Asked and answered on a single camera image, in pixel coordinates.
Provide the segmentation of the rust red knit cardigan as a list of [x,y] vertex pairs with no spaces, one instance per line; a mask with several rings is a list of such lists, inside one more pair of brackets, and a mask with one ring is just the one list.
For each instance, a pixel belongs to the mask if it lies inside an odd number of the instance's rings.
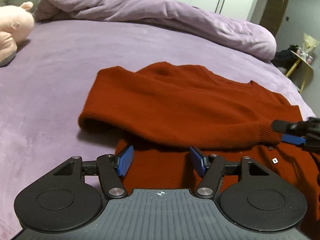
[[189,147],[228,161],[249,156],[299,189],[308,201],[301,229],[319,239],[319,156],[281,142],[274,120],[298,122],[298,106],[251,81],[239,83],[203,66],[155,63],[137,72],[102,69],[79,116],[88,132],[120,133],[117,150],[135,156],[122,179],[132,189],[195,189]]

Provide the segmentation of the black clothes pile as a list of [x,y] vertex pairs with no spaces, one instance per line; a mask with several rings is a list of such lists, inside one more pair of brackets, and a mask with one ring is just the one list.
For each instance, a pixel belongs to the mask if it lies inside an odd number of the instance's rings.
[[271,60],[271,63],[275,67],[282,67],[289,70],[298,59],[291,52],[293,51],[296,53],[298,48],[299,46],[297,45],[290,45],[289,48],[276,52],[274,59]]

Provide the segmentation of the white yellow-legged side table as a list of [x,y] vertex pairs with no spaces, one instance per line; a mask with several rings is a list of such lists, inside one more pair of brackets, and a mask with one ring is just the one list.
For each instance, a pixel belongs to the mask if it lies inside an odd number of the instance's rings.
[[302,74],[302,82],[301,82],[301,85],[297,87],[298,92],[300,94],[302,94],[302,92],[304,91],[304,89],[305,89],[305,87],[307,85],[307,82],[310,79],[311,74],[313,74],[313,67],[308,63],[308,61],[303,59],[296,52],[294,52],[292,50],[290,52],[291,52],[291,54],[293,56],[296,57],[296,60],[295,60],[294,64],[291,66],[291,68],[287,71],[285,76],[287,78],[289,78],[298,69],[298,67],[300,67],[302,69],[300,71],[300,72],[303,72],[303,74]]

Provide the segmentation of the cream wrapped flower bouquet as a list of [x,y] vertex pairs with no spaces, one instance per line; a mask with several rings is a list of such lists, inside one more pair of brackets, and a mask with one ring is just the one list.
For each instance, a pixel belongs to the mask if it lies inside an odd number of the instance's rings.
[[303,46],[302,46],[302,55],[306,57],[307,55],[310,55],[313,53],[313,51],[317,48],[317,46],[320,44],[320,41],[313,38],[311,35],[308,35],[307,33],[303,34]]

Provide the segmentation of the purple bed sheet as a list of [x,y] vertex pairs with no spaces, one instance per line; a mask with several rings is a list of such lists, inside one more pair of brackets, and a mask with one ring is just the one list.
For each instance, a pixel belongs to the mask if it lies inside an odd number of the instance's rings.
[[55,21],[36,26],[15,59],[1,68],[1,239],[21,230],[17,194],[66,159],[112,154],[115,131],[88,134],[78,126],[87,95],[101,69],[138,71],[152,63],[197,64],[227,79],[255,81],[312,109],[272,64],[204,38],[151,25]]

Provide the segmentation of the dark wooden door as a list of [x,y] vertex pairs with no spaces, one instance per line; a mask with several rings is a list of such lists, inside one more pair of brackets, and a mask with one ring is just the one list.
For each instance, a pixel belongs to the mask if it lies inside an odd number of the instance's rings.
[[274,37],[283,21],[289,0],[267,0],[260,25],[266,28]]

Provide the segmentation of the purple rolled duvet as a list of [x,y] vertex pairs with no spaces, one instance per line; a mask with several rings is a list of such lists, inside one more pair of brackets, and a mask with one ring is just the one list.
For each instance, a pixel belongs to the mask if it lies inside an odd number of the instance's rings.
[[264,61],[272,60],[277,49],[274,36],[260,25],[172,0],[39,0],[34,17],[37,22],[91,20],[159,25]]

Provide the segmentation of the pink plush toy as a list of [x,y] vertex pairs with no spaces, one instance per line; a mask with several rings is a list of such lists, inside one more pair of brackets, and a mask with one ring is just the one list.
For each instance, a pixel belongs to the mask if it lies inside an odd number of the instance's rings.
[[14,59],[17,45],[33,30],[35,22],[29,12],[32,7],[32,2],[1,7],[1,67]]

